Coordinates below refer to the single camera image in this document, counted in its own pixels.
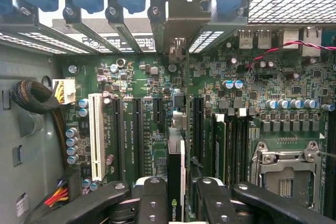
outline white pci slot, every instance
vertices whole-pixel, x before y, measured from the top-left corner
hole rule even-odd
[[[98,181],[102,181],[105,177],[104,124],[102,109],[101,94],[89,94],[92,180]]]

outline black cable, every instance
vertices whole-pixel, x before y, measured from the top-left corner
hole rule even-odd
[[[11,92],[11,98],[24,110],[37,114],[46,114],[59,107],[52,92],[37,81],[19,81]]]
[[[43,200],[27,215],[26,219],[24,220],[23,224],[29,224],[30,222],[43,217],[44,215],[48,214],[50,211],[54,209],[50,208],[44,202],[52,197],[54,193],[67,182],[63,181],[60,185],[58,185],[54,190],[48,193]]]

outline green circuit board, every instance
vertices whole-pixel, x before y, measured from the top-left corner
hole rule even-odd
[[[253,81],[250,72],[239,68],[253,61],[253,59],[261,55],[265,50],[260,49],[238,49],[235,47],[237,38],[232,37],[228,40],[232,47],[227,47],[227,41],[223,43],[218,50],[214,50],[206,55],[190,55],[189,62],[175,64],[176,70],[169,71],[169,57],[162,55],[126,55],[122,59],[125,60],[123,68],[117,73],[112,73],[110,66],[116,64],[119,60],[118,56],[72,56],[64,60],[64,77],[75,79],[76,81],[76,105],[68,105],[67,108],[67,127],[79,127],[82,120],[79,116],[79,106],[77,105],[81,99],[87,98],[91,93],[102,93],[109,91],[114,98],[120,98],[123,101],[122,114],[124,131],[124,159],[125,159],[125,180],[134,185],[136,180],[141,176],[157,175],[156,167],[158,164],[166,164],[167,158],[167,128],[173,125],[173,106],[172,90],[185,90],[185,83],[189,82],[188,93],[190,94],[191,109],[191,149],[190,157],[195,157],[200,163],[200,169],[203,176],[213,176],[216,174],[216,135],[214,115],[216,113],[227,113],[227,109],[234,109],[236,113],[239,108],[253,108],[255,114],[250,120],[246,121],[248,128],[245,133],[247,143],[246,146],[231,146],[226,144],[227,149],[245,148],[244,159],[249,161],[254,153],[256,145],[260,141],[266,142],[270,150],[290,151],[303,150],[307,144],[314,140],[317,141],[320,151],[327,149],[327,140],[324,134],[327,127],[325,112],[321,110],[321,104],[332,104],[335,97],[334,87],[336,85],[336,77],[334,75],[334,58],[328,52],[322,52],[318,62],[304,66],[304,60],[297,50],[280,51],[278,53],[269,54],[265,57],[266,61],[272,61],[275,66],[273,68],[258,69],[254,68],[254,74],[257,78]],[[228,60],[236,58],[237,63],[230,65]],[[69,73],[68,67],[75,65],[78,72]],[[190,77],[187,82],[185,68],[189,69]],[[299,73],[298,80],[288,80],[288,73],[284,70],[292,69],[293,72]],[[107,78],[106,83],[97,81],[98,75],[104,75]],[[224,81],[241,80],[243,87],[241,89],[225,89]],[[141,108],[143,112],[143,167],[138,162],[137,155],[139,148],[137,147],[138,138],[134,131],[133,118],[133,99],[141,99]],[[155,123],[153,121],[153,102],[155,98],[162,98],[163,101],[163,121]],[[204,114],[202,114],[202,132],[203,142],[200,154],[195,152],[195,140],[193,132],[197,126],[193,119],[195,114],[194,98],[204,99]],[[266,107],[268,100],[306,100],[316,101],[314,109],[292,109],[286,110],[269,109]],[[228,107],[219,106],[222,102],[228,104]],[[110,107],[104,106],[104,142],[105,156],[114,155],[112,165],[106,166],[106,176],[102,181],[106,184],[110,181],[122,179],[119,158],[119,150],[116,146],[114,137],[115,121],[113,119],[113,111]],[[262,124],[268,125],[270,122],[280,121],[307,121],[309,124],[314,122],[314,131],[311,126],[302,127],[297,131],[290,130],[288,132],[265,130]],[[82,178],[88,176],[86,170],[90,167],[90,138],[88,129],[79,129],[80,141],[78,143],[79,162],[75,165],[81,169]],[[227,128],[223,132],[231,134],[232,128]],[[323,203],[324,192],[324,170],[325,162],[323,159],[322,183],[320,187],[320,201]],[[226,162],[229,170],[232,164]],[[239,163],[241,166],[248,166],[249,163]],[[246,167],[246,178],[250,179],[250,168]]]

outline white power connector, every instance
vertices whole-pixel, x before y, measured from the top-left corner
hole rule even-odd
[[[74,79],[54,79],[52,88],[55,87],[56,82],[64,86],[62,90],[62,95],[64,100],[60,104],[69,104],[76,101],[76,87]]]

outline motherboard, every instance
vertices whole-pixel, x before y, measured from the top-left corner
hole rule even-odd
[[[179,63],[154,54],[67,56],[64,77],[76,82],[67,128],[77,132],[69,163],[83,182],[166,178],[180,169],[168,161],[168,129],[177,128],[187,142],[187,180],[195,168],[227,186],[250,181],[323,212],[327,159],[319,153],[327,151],[334,109],[334,53],[303,57],[299,47],[285,48],[254,62],[266,48],[245,48],[241,39]],[[191,199],[187,205],[192,216]]]

